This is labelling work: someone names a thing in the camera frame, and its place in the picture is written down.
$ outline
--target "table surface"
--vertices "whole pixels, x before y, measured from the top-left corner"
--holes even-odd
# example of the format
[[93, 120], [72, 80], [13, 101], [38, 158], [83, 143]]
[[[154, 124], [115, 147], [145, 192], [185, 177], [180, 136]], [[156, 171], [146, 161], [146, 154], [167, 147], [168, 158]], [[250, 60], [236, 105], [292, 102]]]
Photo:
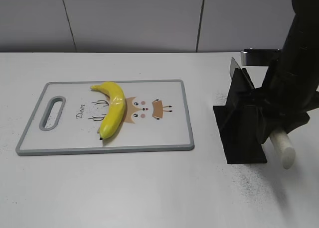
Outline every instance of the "table surface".
[[[213, 105], [239, 53], [0, 53], [0, 227], [315, 228], [319, 110], [290, 133], [296, 163], [227, 165]], [[266, 68], [249, 73], [261, 85]], [[15, 147], [47, 82], [182, 79], [195, 149], [19, 157]]]

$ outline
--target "cutting board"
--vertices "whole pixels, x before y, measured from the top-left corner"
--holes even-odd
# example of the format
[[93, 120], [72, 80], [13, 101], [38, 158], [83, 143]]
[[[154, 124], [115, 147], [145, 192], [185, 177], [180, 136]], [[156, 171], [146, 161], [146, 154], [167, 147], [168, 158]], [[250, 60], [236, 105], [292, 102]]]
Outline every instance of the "cutting board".
[[182, 80], [115, 81], [127, 109], [116, 134], [99, 140], [108, 113], [102, 82], [45, 85], [16, 147], [20, 156], [192, 150], [193, 135]]

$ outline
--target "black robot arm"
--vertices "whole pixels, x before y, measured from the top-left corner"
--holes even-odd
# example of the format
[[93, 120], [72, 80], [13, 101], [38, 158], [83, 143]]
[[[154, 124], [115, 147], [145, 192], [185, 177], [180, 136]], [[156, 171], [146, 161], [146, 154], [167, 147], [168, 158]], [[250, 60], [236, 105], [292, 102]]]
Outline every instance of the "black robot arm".
[[319, 0], [292, 0], [296, 13], [278, 59], [262, 86], [236, 68], [225, 106], [214, 112], [228, 163], [266, 163], [261, 148], [272, 131], [306, 124], [319, 107]]

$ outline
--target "white cylinder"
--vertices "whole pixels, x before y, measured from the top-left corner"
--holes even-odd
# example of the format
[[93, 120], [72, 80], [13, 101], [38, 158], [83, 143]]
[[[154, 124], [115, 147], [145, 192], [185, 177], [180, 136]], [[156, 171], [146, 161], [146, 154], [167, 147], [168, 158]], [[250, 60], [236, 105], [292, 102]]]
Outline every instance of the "white cylinder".
[[278, 128], [269, 137], [279, 155], [283, 168], [291, 168], [295, 162], [296, 152], [286, 132], [282, 128]]

